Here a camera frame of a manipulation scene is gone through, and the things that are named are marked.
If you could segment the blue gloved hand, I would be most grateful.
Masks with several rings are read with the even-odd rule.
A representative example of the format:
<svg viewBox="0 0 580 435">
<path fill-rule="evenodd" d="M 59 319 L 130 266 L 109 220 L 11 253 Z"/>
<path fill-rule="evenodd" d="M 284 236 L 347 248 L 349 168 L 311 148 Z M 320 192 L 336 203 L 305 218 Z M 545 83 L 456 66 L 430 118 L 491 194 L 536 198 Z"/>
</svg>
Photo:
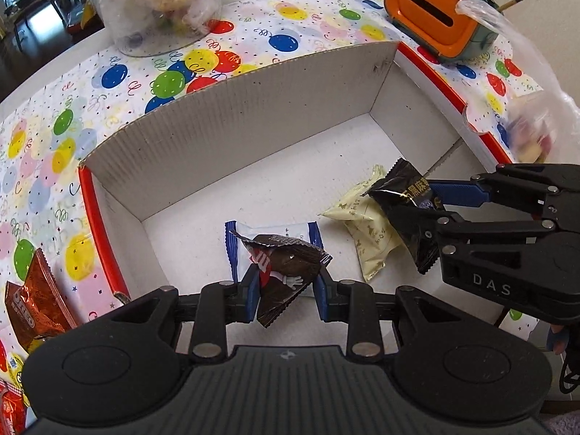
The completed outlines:
<svg viewBox="0 0 580 435">
<path fill-rule="evenodd" d="M 546 347 L 549 352 L 561 355 L 567 347 L 568 335 L 565 327 L 562 325 L 551 324 L 548 331 Z"/>
</svg>

